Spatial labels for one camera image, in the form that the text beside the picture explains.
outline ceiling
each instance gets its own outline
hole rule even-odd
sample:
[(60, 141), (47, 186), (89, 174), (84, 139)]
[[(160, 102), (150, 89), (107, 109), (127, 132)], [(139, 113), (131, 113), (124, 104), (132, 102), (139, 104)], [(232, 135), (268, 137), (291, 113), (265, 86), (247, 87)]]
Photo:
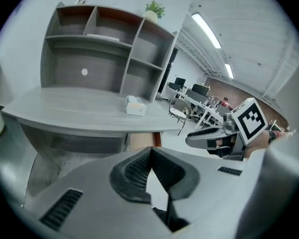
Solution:
[[(199, 12), (216, 49), (191, 18)], [(192, 0), (176, 47), (212, 78), (229, 82), (279, 109), (273, 97), (299, 64), (299, 35), (275, 0)], [(224, 64), (230, 64), (230, 80)]]

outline brick wall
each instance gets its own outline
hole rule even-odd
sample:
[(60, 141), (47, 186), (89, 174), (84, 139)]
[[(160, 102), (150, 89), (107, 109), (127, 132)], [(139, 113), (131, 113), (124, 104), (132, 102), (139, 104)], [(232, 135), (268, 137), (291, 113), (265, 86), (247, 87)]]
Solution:
[[(237, 107), (247, 98), (252, 98), (253, 96), (248, 94), (247, 92), (240, 90), (230, 84), (217, 81), (215, 79), (208, 78), (205, 83), (206, 86), (210, 86), (210, 94), (215, 95), (220, 100), (224, 100), (224, 97), (228, 98), (228, 102), (232, 108)], [(263, 111), (268, 123), (271, 120), (277, 120), (277, 125), (283, 127), (284, 129), (287, 128), (288, 122), (287, 120), (272, 109), (270, 106), (266, 105), (259, 99), (256, 99), (261, 110)]]

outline white box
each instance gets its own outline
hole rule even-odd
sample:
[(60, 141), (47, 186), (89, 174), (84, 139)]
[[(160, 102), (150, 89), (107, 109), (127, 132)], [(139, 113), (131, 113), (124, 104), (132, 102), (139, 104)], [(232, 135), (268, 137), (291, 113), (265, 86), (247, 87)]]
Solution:
[(254, 98), (247, 98), (231, 111), (231, 115), (246, 145), (259, 136), (268, 126), (263, 111)]
[(144, 116), (146, 112), (146, 105), (140, 98), (134, 96), (127, 96), (125, 99), (126, 113), (136, 116)]

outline black screen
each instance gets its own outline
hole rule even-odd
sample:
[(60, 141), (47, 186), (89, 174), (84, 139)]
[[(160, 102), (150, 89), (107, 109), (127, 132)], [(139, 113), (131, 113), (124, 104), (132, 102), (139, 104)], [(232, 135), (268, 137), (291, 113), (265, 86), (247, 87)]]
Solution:
[(184, 86), (185, 81), (186, 81), (186, 79), (182, 79), (182, 78), (177, 77), (174, 83), (177, 84), (177, 85)]
[(191, 90), (193, 90), (194, 92), (197, 92), (197, 93), (199, 93), (199, 94), (206, 97), (209, 89), (207, 87), (202, 86), (202, 85), (194, 84), (194, 86)]

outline person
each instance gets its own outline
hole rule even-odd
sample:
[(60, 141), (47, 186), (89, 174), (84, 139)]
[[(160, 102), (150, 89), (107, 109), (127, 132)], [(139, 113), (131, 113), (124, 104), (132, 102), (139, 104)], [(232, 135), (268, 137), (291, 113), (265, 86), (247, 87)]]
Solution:
[(224, 98), (224, 101), (221, 103), (221, 105), (226, 108), (230, 108), (230, 104), (228, 103), (228, 98)]
[[(266, 149), (269, 144), (280, 137), (285, 137), (292, 134), (292, 132), (279, 132), (275, 130), (264, 130), (259, 136), (252, 140), (246, 147), (244, 158), (249, 158), (251, 153), (258, 149)], [(230, 143), (235, 143), (236, 135), (233, 135), (230, 139)], [(216, 145), (221, 146), (225, 141), (223, 139), (216, 140)]]

